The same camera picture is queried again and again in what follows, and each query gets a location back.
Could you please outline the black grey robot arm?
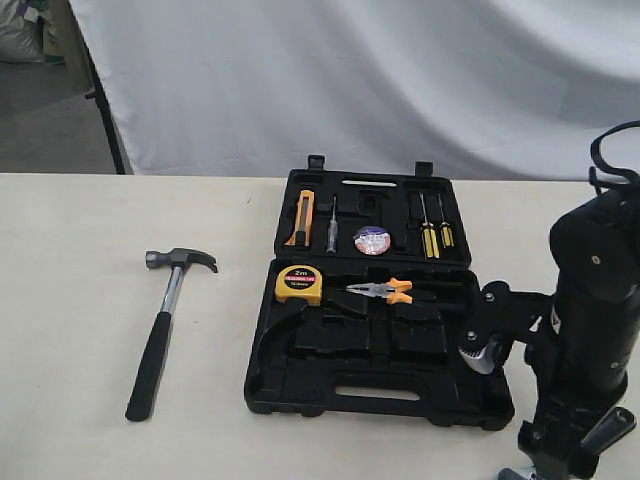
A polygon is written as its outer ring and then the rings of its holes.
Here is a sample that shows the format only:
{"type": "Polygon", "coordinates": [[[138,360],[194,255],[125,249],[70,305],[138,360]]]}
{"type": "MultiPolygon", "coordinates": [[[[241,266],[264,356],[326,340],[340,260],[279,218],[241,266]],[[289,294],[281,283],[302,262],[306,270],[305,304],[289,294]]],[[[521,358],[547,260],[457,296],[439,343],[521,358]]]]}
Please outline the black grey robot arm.
{"type": "Polygon", "coordinates": [[[550,231],[556,292],[531,348],[538,401],[518,435],[540,479],[590,478],[598,464],[581,443],[628,386],[639,335],[639,213],[609,190],[560,217],[550,231]]]}

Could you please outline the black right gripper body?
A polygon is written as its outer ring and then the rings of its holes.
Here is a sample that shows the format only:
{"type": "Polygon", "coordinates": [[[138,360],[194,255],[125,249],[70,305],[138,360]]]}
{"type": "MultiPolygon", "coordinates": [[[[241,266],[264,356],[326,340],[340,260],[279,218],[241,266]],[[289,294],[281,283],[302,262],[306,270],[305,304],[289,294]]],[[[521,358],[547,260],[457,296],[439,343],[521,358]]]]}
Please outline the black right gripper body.
{"type": "Polygon", "coordinates": [[[518,448],[532,462],[527,479],[591,479],[600,456],[630,433],[630,411],[618,405],[628,376],[608,393],[575,389],[548,379],[549,354],[532,346],[524,360],[536,375],[538,400],[531,421],[522,423],[518,448]]]}

